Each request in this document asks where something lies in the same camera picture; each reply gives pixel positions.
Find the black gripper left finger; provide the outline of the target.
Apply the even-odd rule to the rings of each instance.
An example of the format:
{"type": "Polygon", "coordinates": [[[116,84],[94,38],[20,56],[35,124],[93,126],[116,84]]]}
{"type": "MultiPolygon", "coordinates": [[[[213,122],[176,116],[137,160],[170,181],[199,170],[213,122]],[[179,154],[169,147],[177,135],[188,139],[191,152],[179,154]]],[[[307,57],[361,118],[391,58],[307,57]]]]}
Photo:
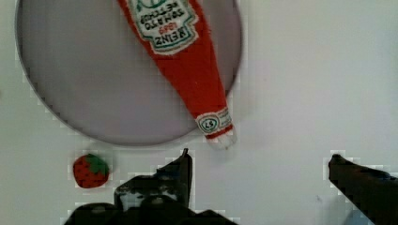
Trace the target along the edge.
{"type": "Polygon", "coordinates": [[[189,208],[192,157],[182,154],[151,175],[137,175],[117,187],[114,201],[77,207],[64,225],[238,225],[213,210],[189,208]]]}

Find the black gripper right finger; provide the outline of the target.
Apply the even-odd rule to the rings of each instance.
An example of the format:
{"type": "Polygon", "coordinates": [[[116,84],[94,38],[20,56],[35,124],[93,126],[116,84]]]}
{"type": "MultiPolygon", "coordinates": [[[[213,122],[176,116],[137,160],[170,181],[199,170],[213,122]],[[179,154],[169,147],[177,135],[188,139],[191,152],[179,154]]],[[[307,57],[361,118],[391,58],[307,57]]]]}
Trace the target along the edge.
{"type": "Polygon", "coordinates": [[[331,157],[329,180],[374,225],[397,225],[398,179],[388,172],[331,157]]]}

